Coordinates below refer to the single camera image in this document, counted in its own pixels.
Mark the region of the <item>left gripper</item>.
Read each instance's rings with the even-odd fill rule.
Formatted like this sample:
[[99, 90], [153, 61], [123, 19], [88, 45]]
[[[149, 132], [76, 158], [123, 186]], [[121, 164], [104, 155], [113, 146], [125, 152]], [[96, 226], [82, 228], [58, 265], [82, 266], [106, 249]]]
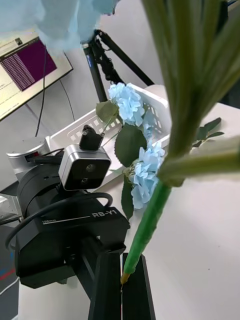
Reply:
[[[98, 256], [122, 254], [130, 224], [117, 208], [62, 211], [33, 219], [16, 235], [15, 269], [22, 285], [40, 288], [77, 276], [92, 298]], [[76, 259], [69, 264], [71, 255]]]

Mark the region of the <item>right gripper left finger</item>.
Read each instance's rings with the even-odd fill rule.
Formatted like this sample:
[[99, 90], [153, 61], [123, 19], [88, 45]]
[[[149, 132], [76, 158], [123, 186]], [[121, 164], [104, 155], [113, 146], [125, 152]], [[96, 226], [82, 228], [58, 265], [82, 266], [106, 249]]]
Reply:
[[119, 253], [98, 256], [88, 313], [89, 320], [120, 320], [121, 266]]

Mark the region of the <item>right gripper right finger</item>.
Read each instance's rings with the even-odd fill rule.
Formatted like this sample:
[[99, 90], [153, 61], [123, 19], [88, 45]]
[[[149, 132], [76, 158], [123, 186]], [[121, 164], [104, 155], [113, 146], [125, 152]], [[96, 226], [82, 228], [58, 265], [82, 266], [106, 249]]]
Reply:
[[156, 318], [147, 262], [142, 255], [122, 290], [124, 320], [154, 320]]

